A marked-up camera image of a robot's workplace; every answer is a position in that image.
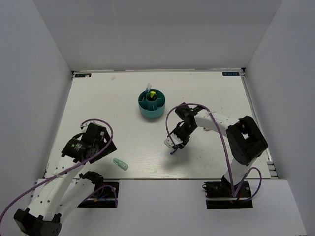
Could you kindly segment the yellow black highlighter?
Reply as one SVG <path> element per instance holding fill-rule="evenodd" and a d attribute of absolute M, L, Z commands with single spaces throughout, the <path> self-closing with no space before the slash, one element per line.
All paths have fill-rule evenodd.
<path fill-rule="evenodd" d="M 150 92 L 150 98 L 153 98 L 155 95 L 156 95 L 156 92 L 155 92 L 155 91 L 151 91 L 151 92 Z"/>

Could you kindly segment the green transparent eraser case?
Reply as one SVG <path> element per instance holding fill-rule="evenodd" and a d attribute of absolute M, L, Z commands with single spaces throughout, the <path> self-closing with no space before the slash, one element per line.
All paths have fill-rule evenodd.
<path fill-rule="evenodd" d="M 114 158 L 113 162 L 124 171 L 128 169 L 128 164 L 118 158 Z"/>

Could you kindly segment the blue right corner label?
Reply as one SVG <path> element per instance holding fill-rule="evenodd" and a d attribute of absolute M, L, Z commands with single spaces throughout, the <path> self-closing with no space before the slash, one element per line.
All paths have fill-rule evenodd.
<path fill-rule="evenodd" d="M 240 76 L 239 72 L 222 72 L 223 76 Z"/>

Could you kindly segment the teal round organizer container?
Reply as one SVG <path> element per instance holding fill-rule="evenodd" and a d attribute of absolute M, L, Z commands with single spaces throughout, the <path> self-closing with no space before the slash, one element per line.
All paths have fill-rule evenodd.
<path fill-rule="evenodd" d="M 150 98 L 151 91 L 156 92 L 155 95 L 157 96 L 156 101 L 151 101 Z M 139 95 L 138 106 L 140 113 L 143 117 L 148 119 L 156 119 L 161 117 L 165 111 L 166 98 L 164 94 L 157 89 L 152 89 L 151 91 L 148 93 L 145 93 L 144 91 Z"/>

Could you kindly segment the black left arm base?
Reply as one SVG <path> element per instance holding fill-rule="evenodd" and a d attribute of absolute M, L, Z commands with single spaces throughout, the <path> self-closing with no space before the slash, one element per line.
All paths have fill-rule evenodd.
<path fill-rule="evenodd" d="M 91 197 L 78 205 L 78 208 L 116 209 L 118 206 L 119 185 L 118 181 L 104 182 L 104 187 Z"/>

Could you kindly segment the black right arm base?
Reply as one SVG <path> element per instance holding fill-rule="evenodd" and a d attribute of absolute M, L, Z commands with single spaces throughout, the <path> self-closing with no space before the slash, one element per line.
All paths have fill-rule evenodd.
<path fill-rule="evenodd" d="M 207 209 L 252 209 L 252 196 L 249 183 L 242 183 L 236 197 L 232 196 L 231 188 L 222 181 L 204 182 L 202 188 L 205 192 Z"/>

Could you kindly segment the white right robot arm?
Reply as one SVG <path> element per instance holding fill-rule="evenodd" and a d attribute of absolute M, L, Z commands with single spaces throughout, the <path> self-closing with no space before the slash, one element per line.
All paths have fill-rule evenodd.
<path fill-rule="evenodd" d="M 174 152 L 183 149 L 197 128 L 206 128 L 218 133 L 227 164 L 222 176 L 222 189 L 228 196 L 235 197 L 253 163 L 268 148 L 268 143 L 254 119 L 250 116 L 231 118 L 210 111 L 197 103 L 182 103 L 172 111 L 181 119 L 176 127 L 167 130 L 165 145 Z"/>

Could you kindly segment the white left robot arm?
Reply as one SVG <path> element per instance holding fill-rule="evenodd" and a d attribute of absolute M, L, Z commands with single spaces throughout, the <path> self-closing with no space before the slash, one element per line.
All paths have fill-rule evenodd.
<path fill-rule="evenodd" d="M 92 164 L 116 151 L 110 127 L 98 120 L 88 120 L 80 125 L 81 133 L 73 136 L 61 151 L 59 163 L 52 180 L 42 182 L 42 190 L 34 196 L 25 209 L 18 209 L 14 220 L 28 236 L 57 236 L 69 214 L 83 201 L 96 201 L 113 193 L 117 204 L 116 188 L 104 183 L 101 174 L 82 172 L 85 164 Z"/>

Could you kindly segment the blue corner label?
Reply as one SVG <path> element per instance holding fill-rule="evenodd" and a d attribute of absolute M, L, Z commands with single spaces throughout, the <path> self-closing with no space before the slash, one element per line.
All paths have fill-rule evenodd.
<path fill-rule="evenodd" d="M 240 76 L 239 72 L 222 72 L 223 76 Z"/>
<path fill-rule="evenodd" d="M 77 73 L 74 75 L 75 78 L 89 78 L 91 77 L 91 73 Z"/>

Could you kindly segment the blue left corner label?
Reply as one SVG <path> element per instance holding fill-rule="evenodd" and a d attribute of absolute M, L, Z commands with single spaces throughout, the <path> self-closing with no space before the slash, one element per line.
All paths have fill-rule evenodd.
<path fill-rule="evenodd" d="M 75 78 L 89 78 L 91 77 L 91 73 L 77 73 L 74 75 Z"/>

